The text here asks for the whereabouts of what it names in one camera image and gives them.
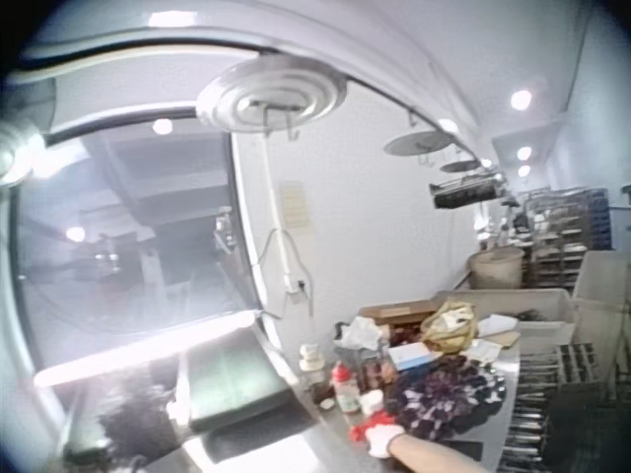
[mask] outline small bottle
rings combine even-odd
[[[335,398],[341,411],[347,414],[359,411],[359,388],[353,373],[342,362],[337,362],[331,372],[331,377],[335,388]]]
[[[317,344],[305,344],[300,347],[300,369],[312,397],[312,401],[319,405],[324,399],[333,397],[328,373],[326,372],[326,362],[319,352]]]

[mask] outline ceiling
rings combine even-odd
[[[500,163],[517,168],[516,150],[544,162],[563,121],[590,1],[373,0],[391,23],[429,52],[492,138]],[[528,110],[512,93],[532,92]]]

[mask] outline white plastic bin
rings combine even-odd
[[[475,253],[468,260],[471,289],[518,289],[524,252],[513,246]]]

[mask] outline white paper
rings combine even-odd
[[[502,345],[476,338],[471,341],[469,348],[461,352],[470,360],[478,360],[482,363],[493,363],[500,356]]]
[[[517,326],[518,320],[507,315],[492,313],[491,316],[477,323],[478,337],[495,335],[496,333],[509,332]]]
[[[377,351],[380,338],[382,331],[374,320],[357,316],[348,327],[342,327],[342,337],[335,340],[335,345],[351,350],[367,348]]]

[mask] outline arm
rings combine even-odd
[[[387,451],[415,473],[486,473],[475,461],[446,446],[401,435]]]

